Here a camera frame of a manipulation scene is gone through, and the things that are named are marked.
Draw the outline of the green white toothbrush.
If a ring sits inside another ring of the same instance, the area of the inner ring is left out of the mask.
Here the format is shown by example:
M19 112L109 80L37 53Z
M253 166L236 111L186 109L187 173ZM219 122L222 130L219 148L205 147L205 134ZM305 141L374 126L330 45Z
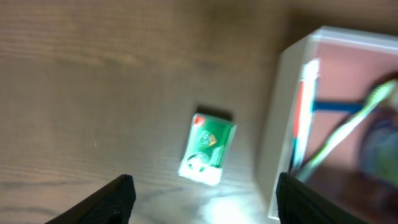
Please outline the green white toothbrush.
M322 148L295 174L301 182L305 182L323 162L323 160L357 127L376 107L389 98L397 90L397 79L389 80L377 86L368 96L364 106L349 120L339 126L326 140Z

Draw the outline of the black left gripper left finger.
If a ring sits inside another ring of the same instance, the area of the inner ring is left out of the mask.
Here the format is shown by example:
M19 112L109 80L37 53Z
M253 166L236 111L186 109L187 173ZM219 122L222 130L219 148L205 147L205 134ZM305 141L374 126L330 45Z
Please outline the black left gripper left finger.
M133 177L123 174L46 224L128 224L135 201Z

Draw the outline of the green Dettol soap bar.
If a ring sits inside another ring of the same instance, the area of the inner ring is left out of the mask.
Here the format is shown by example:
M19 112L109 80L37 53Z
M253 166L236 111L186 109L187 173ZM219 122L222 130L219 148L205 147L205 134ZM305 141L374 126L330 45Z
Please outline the green Dettol soap bar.
M178 175L210 186L219 184L235 131L232 121L194 114Z

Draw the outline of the Colgate toothpaste tube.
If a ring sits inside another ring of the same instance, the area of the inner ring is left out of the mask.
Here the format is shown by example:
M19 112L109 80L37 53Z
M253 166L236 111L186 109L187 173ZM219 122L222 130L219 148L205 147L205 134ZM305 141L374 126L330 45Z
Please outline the Colgate toothpaste tube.
M303 65L298 82L296 107L293 120L293 152L290 171L295 172L303 164L312 126L313 105L317 92L320 60L313 59Z

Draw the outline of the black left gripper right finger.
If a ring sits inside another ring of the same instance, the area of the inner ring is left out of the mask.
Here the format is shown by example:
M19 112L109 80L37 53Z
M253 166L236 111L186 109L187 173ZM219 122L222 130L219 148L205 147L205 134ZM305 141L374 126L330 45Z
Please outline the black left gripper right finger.
M286 172L279 176L276 197L281 224L365 224Z

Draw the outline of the blue disposable razor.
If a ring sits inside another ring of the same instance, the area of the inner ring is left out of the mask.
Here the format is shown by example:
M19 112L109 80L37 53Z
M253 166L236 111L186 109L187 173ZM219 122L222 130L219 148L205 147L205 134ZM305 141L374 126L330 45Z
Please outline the blue disposable razor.
M334 111L355 114L363 107L362 103L342 101L316 101L313 104L314 111Z

